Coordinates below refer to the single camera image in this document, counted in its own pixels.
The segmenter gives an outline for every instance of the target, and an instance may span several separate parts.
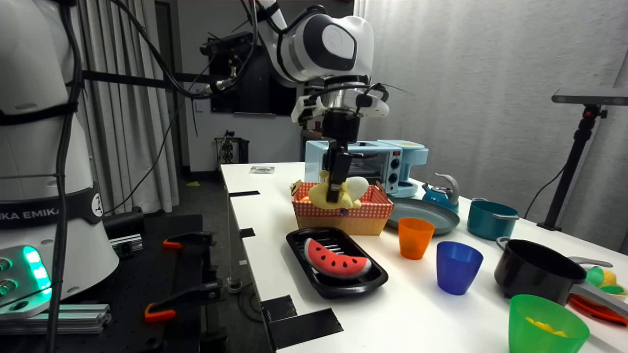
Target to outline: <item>watermelon slice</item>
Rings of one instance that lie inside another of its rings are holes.
[[[334,278],[360,278],[371,268],[371,258],[334,252],[312,237],[307,239],[305,254],[318,272]]]

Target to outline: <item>white table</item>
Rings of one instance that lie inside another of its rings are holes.
[[[258,195],[232,197],[238,227],[254,227],[244,244],[261,299],[293,295],[299,313],[332,307],[342,333],[287,346],[283,350],[373,350],[373,353],[491,353],[509,350],[509,301],[493,278],[501,248],[466,231],[469,199],[462,197],[462,223],[446,237],[436,237],[422,260],[399,254],[397,233],[354,235],[354,239],[389,272],[389,282],[358,299],[326,299],[309,282],[295,258],[287,233],[297,229],[291,184],[303,180],[303,162],[277,162],[273,174],[252,174],[254,164],[224,164],[228,192],[259,190]],[[583,254],[615,262],[619,282],[628,284],[628,256],[583,239],[548,231],[519,219],[513,237],[532,239],[564,254]],[[462,241],[485,254],[485,262],[466,295],[450,295],[436,284],[436,243]],[[628,329],[581,315],[591,339],[583,350],[626,353]]]

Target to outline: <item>teal pot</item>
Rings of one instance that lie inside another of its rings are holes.
[[[507,203],[473,199],[468,231],[483,239],[511,237],[519,217],[519,211]]]

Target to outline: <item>wicker basket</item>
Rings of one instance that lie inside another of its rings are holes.
[[[352,235],[379,235],[393,213],[393,201],[379,186],[369,186],[362,207],[346,213],[320,209],[307,197],[314,182],[299,182],[293,190],[293,207],[299,227],[340,227]]]

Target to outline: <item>blue cup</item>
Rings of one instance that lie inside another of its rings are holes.
[[[477,248],[456,241],[438,243],[436,252],[438,286],[454,295],[464,295],[485,256]]]

